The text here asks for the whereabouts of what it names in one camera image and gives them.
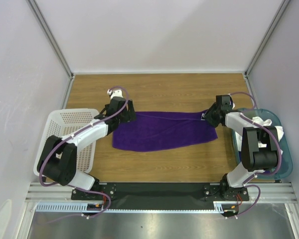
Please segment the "purple towel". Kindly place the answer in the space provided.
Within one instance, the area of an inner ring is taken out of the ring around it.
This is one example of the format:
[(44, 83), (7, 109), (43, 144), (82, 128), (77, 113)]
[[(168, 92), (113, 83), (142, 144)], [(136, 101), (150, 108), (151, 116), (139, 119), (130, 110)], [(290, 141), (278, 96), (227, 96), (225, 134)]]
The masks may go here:
[(205, 111), (136, 112), (136, 120), (113, 132), (115, 149), (152, 152), (208, 143), (218, 138), (216, 129), (202, 119)]

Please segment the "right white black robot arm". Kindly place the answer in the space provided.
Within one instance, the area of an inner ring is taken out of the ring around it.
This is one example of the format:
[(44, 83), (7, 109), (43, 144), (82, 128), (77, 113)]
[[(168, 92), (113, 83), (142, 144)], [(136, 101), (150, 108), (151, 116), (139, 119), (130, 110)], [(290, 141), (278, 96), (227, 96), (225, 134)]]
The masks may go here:
[(246, 184), (260, 174), (276, 174), (282, 163), (282, 151), (275, 126), (262, 126), (233, 109), (230, 95), (217, 95), (203, 115), (211, 126), (225, 126), (242, 136), (241, 162), (220, 181), (219, 195), (229, 201), (246, 190)]

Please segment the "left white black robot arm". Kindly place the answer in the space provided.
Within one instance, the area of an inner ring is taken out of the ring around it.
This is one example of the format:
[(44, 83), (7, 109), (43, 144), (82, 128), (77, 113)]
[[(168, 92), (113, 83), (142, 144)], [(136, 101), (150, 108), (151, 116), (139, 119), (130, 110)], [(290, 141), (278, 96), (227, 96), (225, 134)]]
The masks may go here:
[(77, 156), (90, 144), (110, 135), (120, 124), (135, 120), (133, 101), (113, 97), (86, 126), (62, 137), (51, 135), (45, 141), (36, 167), (40, 182), (44, 176), (53, 180), (53, 184), (82, 189), (88, 199), (97, 198), (99, 180), (77, 169)]

